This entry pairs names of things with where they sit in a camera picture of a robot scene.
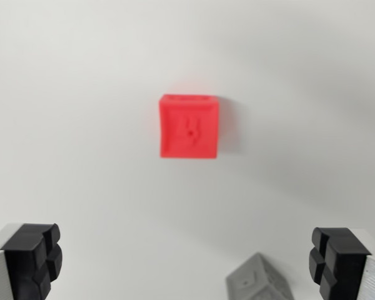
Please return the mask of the gripper left finger with black rubber pad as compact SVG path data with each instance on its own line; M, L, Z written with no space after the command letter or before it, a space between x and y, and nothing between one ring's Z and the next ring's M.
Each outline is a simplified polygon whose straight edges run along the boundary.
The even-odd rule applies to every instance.
M46 299L62 268L57 224L10 223L0 230L0 300Z

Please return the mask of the gripper right finger with black rubber pad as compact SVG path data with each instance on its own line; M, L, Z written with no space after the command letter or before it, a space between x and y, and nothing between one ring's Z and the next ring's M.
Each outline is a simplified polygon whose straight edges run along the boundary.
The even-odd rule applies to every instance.
M309 272L327 300L375 299L375 239L364 229L316 227Z

